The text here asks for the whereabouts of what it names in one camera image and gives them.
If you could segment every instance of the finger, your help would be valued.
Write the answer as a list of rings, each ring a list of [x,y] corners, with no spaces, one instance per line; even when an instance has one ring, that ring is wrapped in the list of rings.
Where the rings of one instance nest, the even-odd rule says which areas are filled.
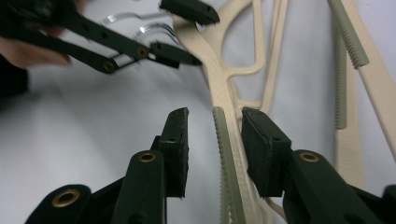
[[[19,68],[28,68],[39,64],[70,66],[69,56],[50,49],[43,49],[18,40],[0,37],[0,54]]]

